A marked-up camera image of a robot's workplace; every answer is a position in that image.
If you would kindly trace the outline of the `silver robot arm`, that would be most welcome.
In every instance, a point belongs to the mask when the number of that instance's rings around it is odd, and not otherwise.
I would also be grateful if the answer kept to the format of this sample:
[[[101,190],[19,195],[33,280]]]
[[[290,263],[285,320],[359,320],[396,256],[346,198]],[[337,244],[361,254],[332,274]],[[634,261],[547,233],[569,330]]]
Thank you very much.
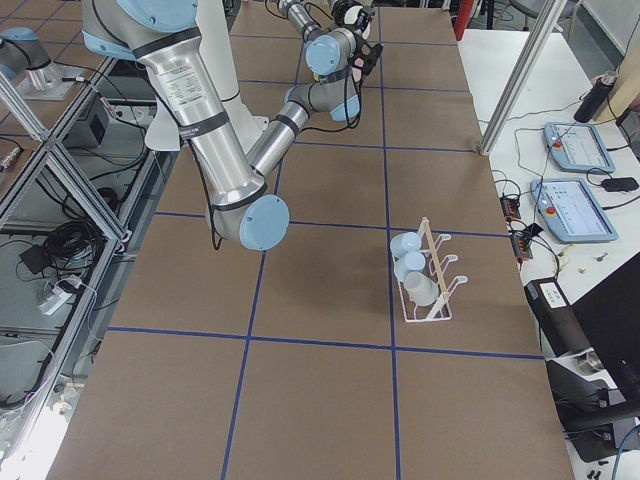
[[[186,143],[211,190],[212,231],[250,250],[276,246],[289,210],[267,191],[267,175],[287,153],[310,117],[356,117],[355,83],[364,62],[372,10],[356,1],[331,3],[333,25],[321,27],[299,1],[277,10],[301,35],[316,81],[291,88],[274,119],[259,124],[242,104],[228,24],[219,1],[86,1],[86,47],[97,54],[142,64],[172,121],[162,143]]]
[[[305,43],[310,43],[323,36],[332,36],[329,30],[323,29],[306,11],[301,1],[277,0],[277,11],[295,27]]]

